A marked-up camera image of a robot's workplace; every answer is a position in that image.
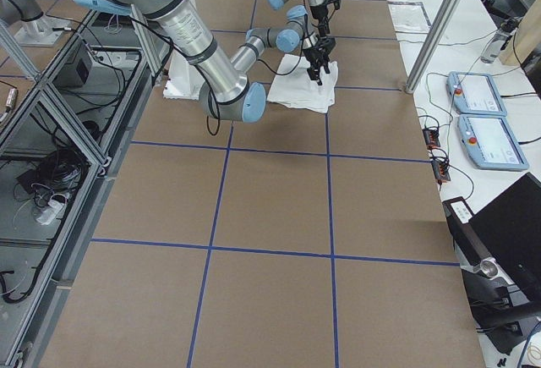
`white table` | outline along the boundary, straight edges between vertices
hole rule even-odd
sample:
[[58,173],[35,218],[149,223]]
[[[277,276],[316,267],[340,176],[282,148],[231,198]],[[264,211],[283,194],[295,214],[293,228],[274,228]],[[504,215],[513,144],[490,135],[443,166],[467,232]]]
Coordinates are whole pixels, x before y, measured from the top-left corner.
[[[438,8],[443,0],[390,1],[422,2],[430,21],[434,22]],[[461,0],[440,44],[469,42],[473,39],[486,36],[495,30],[496,26],[480,0]],[[409,73],[423,44],[405,41],[423,41],[425,35],[397,33],[396,36],[401,41],[402,58],[406,66],[406,71]],[[427,73],[449,74],[451,71],[470,71],[500,74],[513,69],[513,67],[502,65],[498,59],[492,64],[482,63],[478,60],[481,52],[491,38],[492,35],[486,36],[481,40],[464,46],[439,46],[429,64]],[[428,78],[428,87],[432,94],[432,101],[445,109],[450,109],[451,99],[446,92],[445,83],[446,78],[443,76],[432,74]],[[515,95],[533,91],[532,86],[521,69],[496,76],[495,83],[501,95]],[[449,123],[449,115],[429,102],[427,74],[425,74],[423,81],[415,90],[414,98],[416,106],[421,107],[419,109],[419,115],[424,114],[425,110],[429,115],[436,117],[441,124]],[[507,120],[519,141],[532,140],[541,135],[541,101],[537,96],[505,99],[505,106],[508,111]],[[460,168],[473,179],[475,190],[472,197],[468,200],[468,204],[472,207],[473,211],[477,212],[519,179],[524,172],[488,171],[476,168],[468,158],[461,143],[457,128],[458,114],[454,109],[451,109],[451,112],[455,119],[452,121],[450,128],[445,127],[440,131],[440,142],[443,149],[449,153],[451,165]],[[424,118],[421,119],[421,124],[424,124]],[[522,150],[530,164],[528,171],[538,179],[541,179],[541,141],[522,146]],[[441,199],[447,200],[460,195],[467,197],[471,190],[471,183],[466,177],[454,169],[450,170],[450,175],[451,182],[443,184],[441,189]],[[479,341],[483,348],[487,366],[495,366],[499,358],[507,357],[500,354],[486,336],[479,336]],[[541,336],[535,336],[533,343],[539,347]],[[507,357],[506,366],[516,366],[518,356],[522,351],[522,345],[516,346],[511,356]],[[522,363],[528,363],[526,357]]]

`white cloth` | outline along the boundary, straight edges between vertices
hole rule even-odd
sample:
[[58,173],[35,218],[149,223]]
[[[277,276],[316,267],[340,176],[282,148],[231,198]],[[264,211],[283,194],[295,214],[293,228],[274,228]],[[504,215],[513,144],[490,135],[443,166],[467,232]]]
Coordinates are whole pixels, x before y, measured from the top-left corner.
[[[298,56],[285,55],[281,60],[279,74],[292,70],[298,62]],[[307,108],[318,113],[327,113],[329,106],[335,103],[335,85],[338,80],[338,63],[329,64],[330,74],[321,69],[322,86],[310,80],[306,69],[310,64],[302,58],[297,68],[286,76],[275,76],[270,87],[268,102],[283,104],[290,108]]]

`blue joint cap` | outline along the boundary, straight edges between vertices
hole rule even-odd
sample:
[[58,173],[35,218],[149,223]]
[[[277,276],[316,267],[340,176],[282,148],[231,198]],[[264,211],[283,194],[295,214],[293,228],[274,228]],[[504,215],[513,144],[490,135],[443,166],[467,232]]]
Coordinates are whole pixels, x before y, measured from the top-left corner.
[[280,8],[284,7],[284,1],[283,0],[267,0],[272,7],[273,10],[279,10]]
[[287,19],[298,19],[304,17],[308,12],[304,6],[298,5],[289,9],[286,14]]
[[276,47],[282,52],[290,53],[300,41],[301,37],[294,30],[286,29],[280,31],[276,37]]
[[261,83],[253,83],[244,98],[243,121],[245,123],[255,123],[258,121],[265,111],[266,100],[267,95],[263,85]]
[[102,13],[118,15],[130,15],[132,13],[132,9],[129,6],[121,6],[109,0],[74,0],[74,2],[90,10],[96,10]]

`clear bottle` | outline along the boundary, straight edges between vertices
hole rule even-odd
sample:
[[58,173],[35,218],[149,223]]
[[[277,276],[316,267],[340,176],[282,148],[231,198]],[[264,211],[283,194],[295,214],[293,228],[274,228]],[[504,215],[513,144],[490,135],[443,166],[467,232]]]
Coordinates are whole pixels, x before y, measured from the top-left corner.
[[481,61],[484,63],[492,63],[500,55],[505,43],[511,37],[512,32],[518,26],[515,19],[508,19],[504,21],[500,28],[494,34],[490,43],[486,46],[481,54]]

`black monitor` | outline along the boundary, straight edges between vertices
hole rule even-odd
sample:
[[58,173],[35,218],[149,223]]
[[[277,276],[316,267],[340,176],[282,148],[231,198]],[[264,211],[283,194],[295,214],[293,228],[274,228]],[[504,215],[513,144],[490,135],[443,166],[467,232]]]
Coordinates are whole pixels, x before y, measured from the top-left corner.
[[498,264],[531,301],[541,300],[541,182],[526,173],[470,220]]

